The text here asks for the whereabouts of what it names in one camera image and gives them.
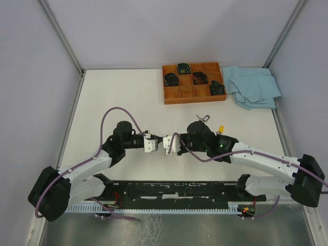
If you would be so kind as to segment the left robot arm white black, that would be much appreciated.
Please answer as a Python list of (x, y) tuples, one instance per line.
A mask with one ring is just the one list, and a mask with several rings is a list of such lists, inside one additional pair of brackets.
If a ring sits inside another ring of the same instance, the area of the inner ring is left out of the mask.
[(42, 170), (28, 196), (35, 207), (35, 216), (52, 222), (75, 203), (93, 197), (111, 198), (111, 181), (99, 172), (119, 163), (127, 149), (150, 153), (157, 151), (162, 141), (162, 137), (149, 131), (137, 134), (128, 121), (119, 122), (112, 135), (88, 159), (64, 168), (49, 166)]

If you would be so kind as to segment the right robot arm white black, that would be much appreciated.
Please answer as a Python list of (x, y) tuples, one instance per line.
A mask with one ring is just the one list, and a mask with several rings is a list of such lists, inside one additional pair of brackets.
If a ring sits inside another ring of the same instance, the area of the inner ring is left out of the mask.
[(178, 155), (204, 152), (208, 158), (203, 162), (226, 162), (267, 174), (263, 177), (241, 175), (235, 188), (240, 200), (260, 195), (287, 196), (301, 205), (316, 208), (324, 193), (322, 188), (327, 186), (324, 172), (310, 155), (297, 158), (270, 154), (221, 132), (214, 133), (201, 121), (191, 123), (187, 132), (178, 138)]

